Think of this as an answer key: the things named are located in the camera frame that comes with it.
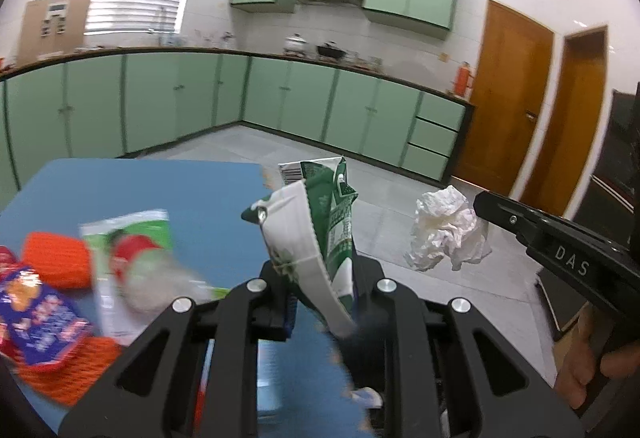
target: human hand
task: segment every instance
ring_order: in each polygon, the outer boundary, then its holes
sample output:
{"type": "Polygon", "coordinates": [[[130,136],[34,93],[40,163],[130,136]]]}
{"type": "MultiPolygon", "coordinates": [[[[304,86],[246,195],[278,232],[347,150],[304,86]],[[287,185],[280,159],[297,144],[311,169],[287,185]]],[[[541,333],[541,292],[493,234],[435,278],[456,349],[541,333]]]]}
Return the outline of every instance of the human hand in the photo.
{"type": "MultiPolygon", "coordinates": [[[[585,306],[580,312],[574,340],[556,377],[554,389],[568,404],[578,409],[587,397],[586,386],[596,372],[596,358],[589,346],[593,333],[593,308],[585,306]]],[[[600,372],[607,378],[627,378],[640,366],[640,341],[605,354],[600,372]]]]}

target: countertop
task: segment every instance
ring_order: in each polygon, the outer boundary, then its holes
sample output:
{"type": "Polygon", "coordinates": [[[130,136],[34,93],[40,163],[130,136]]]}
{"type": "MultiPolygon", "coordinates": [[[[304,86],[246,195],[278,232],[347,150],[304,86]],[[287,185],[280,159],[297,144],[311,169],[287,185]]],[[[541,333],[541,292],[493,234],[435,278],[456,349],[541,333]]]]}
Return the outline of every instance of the countertop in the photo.
{"type": "Polygon", "coordinates": [[[234,54],[234,55],[246,55],[251,57],[262,57],[266,59],[281,59],[286,61],[296,61],[296,62],[303,62],[307,64],[317,64],[321,66],[329,66],[333,68],[338,68],[340,70],[348,70],[350,72],[369,75],[379,79],[385,79],[386,81],[390,81],[390,82],[396,82],[397,84],[410,86],[422,92],[427,92],[433,95],[439,95],[448,100],[452,100],[453,102],[462,104],[468,108],[473,107],[473,105],[471,105],[469,102],[467,102],[463,98],[456,97],[455,95],[445,94],[443,92],[434,90],[432,88],[428,88],[421,84],[416,84],[415,82],[405,81],[404,79],[391,77],[391,76],[373,72],[370,70],[363,70],[360,68],[351,68],[350,66],[345,66],[339,63],[330,63],[330,62],[316,61],[311,59],[303,59],[300,57],[288,56],[288,55],[282,55],[282,54],[267,54],[267,53],[258,53],[258,52],[247,52],[244,50],[227,50],[227,49],[220,49],[220,48],[198,48],[198,47],[188,47],[188,46],[185,46],[185,47],[141,46],[141,47],[128,47],[128,48],[113,48],[113,49],[104,49],[104,50],[93,50],[91,52],[83,52],[78,54],[63,55],[60,57],[53,57],[45,61],[38,61],[36,63],[20,66],[19,68],[12,68],[8,72],[0,73],[0,82],[5,81],[12,77],[17,77],[18,75],[30,72],[32,70],[37,70],[38,68],[44,68],[46,66],[52,66],[55,64],[63,63],[63,62],[75,61],[80,59],[88,59],[91,57],[101,57],[105,55],[123,55],[123,54],[153,53],[153,52],[196,52],[196,53],[213,53],[213,54],[234,54]]]}

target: tiled floor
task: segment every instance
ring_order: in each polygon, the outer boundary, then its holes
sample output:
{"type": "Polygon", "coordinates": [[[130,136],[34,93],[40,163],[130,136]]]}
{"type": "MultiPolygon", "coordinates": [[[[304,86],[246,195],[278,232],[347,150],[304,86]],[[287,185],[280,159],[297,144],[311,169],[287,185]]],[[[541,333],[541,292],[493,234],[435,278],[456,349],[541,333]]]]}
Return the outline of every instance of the tiled floor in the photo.
{"type": "MultiPolygon", "coordinates": [[[[255,129],[236,126],[184,142],[145,158],[217,160],[259,163],[267,186],[282,181],[277,164],[335,154],[255,129]]],[[[515,237],[498,227],[490,229],[492,253],[480,264],[464,264],[452,272],[444,259],[433,270],[410,270],[403,255],[410,244],[416,199],[436,190],[421,182],[348,159],[349,184],[358,192],[353,206],[353,237],[359,252],[381,261],[387,277],[412,288],[419,296],[447,302],[464,296],[504,334],[516,349],[552,383],[556,368],[552,339],[543,307],[534,290],[540,266],[528,258],[515,237]]],[[[453,180],[470,200],[479,191],[453,180]]]]}

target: white tiled wall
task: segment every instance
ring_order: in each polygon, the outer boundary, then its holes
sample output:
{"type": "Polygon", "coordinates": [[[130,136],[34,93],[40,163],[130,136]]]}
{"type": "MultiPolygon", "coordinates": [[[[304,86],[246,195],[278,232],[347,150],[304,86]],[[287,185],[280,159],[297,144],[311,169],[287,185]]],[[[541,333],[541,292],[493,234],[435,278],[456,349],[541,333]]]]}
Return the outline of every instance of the white tiled wall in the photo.
{"type": "MultiPolygon", "coordinates": [[[[24,5],[30,0],[6,0],[0,8],[0,56],[11,55],[20,30],[24,5]]],[[[640,74],[634,55],[640,48],[640,5],[638,0],[495,0],[528,15],[557,33],[553,63],[543,108],[529,153],[511,191],[518,198],[526,186],[544,140],[544,134],[558,84],[563,37],[582,27],[609,25],[611,44],[607,75],[607,98],[588,165],[566,212],[573,215],[586,189],[597,159],[610,107],[610,91],[635,92],[640,74]]],[[[380,57],[385,71],[436,89],[450,87],[458,65],[478,63],[487,0],[458,0],[453,32],[445,41],[396,28],[370,23],[356,8],[299,6],[295,14],[247,14],[233,10],[228,0],[187,0],[180,32],[190,44],[218,46],[229,31],[236,36],[233,46],[258,52],[281,52],[284,38],[300,33],[310,44],[334,41],[361,56],[380,57]],[[447,53],[450,60],[438,60],[447,53]]],[[[86,38],[92,44],[120,46],[151,45],[148,34],[107,34],[86,38]]]]}

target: drawer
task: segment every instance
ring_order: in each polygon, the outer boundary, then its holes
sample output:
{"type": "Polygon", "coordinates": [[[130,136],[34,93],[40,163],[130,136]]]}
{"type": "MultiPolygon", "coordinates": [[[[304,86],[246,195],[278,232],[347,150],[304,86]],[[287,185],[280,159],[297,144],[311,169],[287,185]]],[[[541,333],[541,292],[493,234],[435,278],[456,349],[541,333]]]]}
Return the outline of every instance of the drawer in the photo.
{"type": "Polygon", "coordinates": [[[417,118],[410,142],[436,153],[449,156],[458,137],[457,132],[417,118]]]}
{"type": "Polygon", "coordinates": [[[410,145],[404,155],[402,168],[440,181],[447,161],[449,159],[440,154],[410,145]]]}
{"type": "Polygon", "coordinates": [[[465,116],[465,107],[453,100],[425,92],[418,116],[457,131],[465,116]]]}

